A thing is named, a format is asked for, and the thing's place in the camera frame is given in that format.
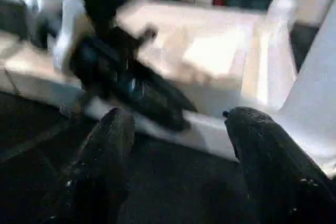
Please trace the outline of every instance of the dark floor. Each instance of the dark floor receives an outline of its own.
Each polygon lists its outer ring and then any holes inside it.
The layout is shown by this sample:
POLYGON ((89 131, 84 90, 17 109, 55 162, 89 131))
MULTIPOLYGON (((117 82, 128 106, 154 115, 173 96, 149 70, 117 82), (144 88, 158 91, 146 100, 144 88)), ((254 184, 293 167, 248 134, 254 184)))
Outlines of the dark floor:
MULTIPOLYGON (((66 119, 49 106, 0 93, 0 121, 4 151, 66 119)), ((85 120, 0 165, 0 223, 29 223, 93 125, 85 120)), ((119 223, 251 223, 236 163, 138 135, 129 174, 130 197, 119 223)))

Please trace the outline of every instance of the black rubber floor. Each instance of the black rubber floor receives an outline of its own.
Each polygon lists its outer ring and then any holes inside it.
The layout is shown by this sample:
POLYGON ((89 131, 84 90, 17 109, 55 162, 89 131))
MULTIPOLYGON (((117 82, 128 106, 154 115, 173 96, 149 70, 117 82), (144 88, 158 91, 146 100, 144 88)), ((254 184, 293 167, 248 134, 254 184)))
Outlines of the black rubber floor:
MULTIPOLYGON (((66 119, 46 105, 0 93, 1 151, 66 119)), ((84 120, 0 165, 0 223, 29 223, 41 196, 94 122, 84 120)), ((252 223, 239 165, 144 135, 129 165, 119 223, 252 223)))

